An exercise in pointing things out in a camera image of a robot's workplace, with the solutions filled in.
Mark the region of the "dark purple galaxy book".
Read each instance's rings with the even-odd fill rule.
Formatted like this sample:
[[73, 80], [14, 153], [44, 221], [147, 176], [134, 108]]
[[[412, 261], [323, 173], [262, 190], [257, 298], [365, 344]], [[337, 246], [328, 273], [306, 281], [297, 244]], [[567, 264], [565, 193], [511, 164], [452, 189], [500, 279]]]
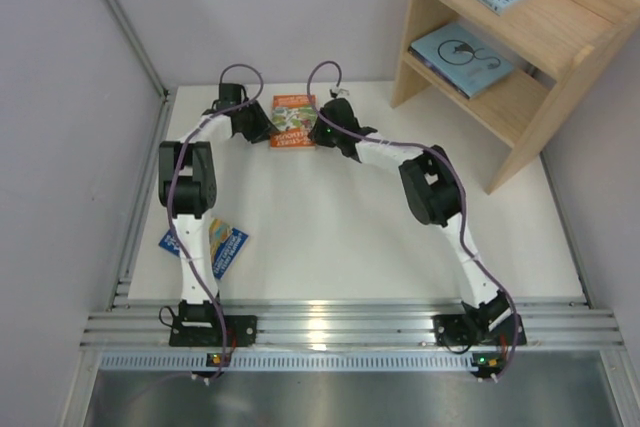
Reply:
[[470, 99], [471, 97], [461, 88], [459, 87], [453, 80], [451, 80], [443, 71], [441, 71], [435, 64], [431, 61], [427, 60], [422, 54], [416, 51], [413, 47], [408, 48], [408, 52], [419, 60], [424, 66], [434, 72], [439, 78], [441, 78], [444, 82], [450, 85], [452, 88], [456, 90], [459, 94], [461, 94], [464, 98]]

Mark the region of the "light blue swan book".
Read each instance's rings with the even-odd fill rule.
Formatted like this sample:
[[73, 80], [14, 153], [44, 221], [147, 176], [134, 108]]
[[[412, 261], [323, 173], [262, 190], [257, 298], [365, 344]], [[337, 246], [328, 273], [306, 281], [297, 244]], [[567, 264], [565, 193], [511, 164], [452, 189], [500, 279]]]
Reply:
[[446, 24], [412, 41], [409, 47], [435, 64], [470, 99], [506, 79], [515, 70], [511, 62], [458, 22]]

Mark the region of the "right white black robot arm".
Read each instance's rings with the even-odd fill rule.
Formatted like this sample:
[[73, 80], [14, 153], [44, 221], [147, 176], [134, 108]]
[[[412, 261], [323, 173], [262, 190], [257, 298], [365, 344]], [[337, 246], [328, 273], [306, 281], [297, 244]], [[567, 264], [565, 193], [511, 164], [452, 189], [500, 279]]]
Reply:
[[437, 344], [457, 354], [473, 346], [497, 345], [509, 351], [524, 345], [521, 316], [510, 294], [482, 262], [468, 226], [466, 193], [444, 150], [382, 138], [374, 128], [359, 124], [344, 98], [330, 100], [316, 113], [309, 133], [314, 143], [397, 174], [414, 218], [440, 228], [451, 246], [462, 312], [436, 318]]

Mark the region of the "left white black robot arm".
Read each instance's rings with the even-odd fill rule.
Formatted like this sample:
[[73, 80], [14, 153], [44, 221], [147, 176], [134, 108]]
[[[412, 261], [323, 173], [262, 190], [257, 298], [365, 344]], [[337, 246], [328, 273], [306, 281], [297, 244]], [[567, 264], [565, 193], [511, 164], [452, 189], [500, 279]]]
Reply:
[[257, 317], [225, 314], [219, 299], [211, 255], [217, 199], [213, 147], [236, 135], [255, 144], [275, 132], [257, 99], [250, 98], [243, 85], [222, 82], [218, 98], [195, 127], [159, 146], [159, 201], [167, 212], [182, 272], [181, 299], [170, 312], [172, 347], [232, 350], [255, 343]]

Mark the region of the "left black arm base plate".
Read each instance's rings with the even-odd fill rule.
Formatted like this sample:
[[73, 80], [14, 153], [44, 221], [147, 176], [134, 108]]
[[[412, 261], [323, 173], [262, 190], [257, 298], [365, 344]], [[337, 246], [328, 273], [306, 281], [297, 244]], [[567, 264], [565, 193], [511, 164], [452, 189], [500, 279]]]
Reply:
[[[225, 315], [226, 346], [250, 347], [255, 344], [258, 318], [254, 315]], [[210, 322], [186, 322], [176, 318], [171, 326], [171, 347], [221, 347], [222, 327], [217, 319]]]

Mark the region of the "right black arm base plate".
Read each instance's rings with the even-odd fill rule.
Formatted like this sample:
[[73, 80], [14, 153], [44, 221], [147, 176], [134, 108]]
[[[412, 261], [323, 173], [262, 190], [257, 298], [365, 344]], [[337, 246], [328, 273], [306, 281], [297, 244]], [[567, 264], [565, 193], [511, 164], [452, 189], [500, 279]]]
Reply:
[[514, 315], [510, 314], [488, 331], [474, 327], [463, 314], [440, 314], [433, 318], [433, 327], [436, 345], [456, 351], [458, 348], [499, 346], [502, 341], [510, 345], [513, 342], [515, 320]]

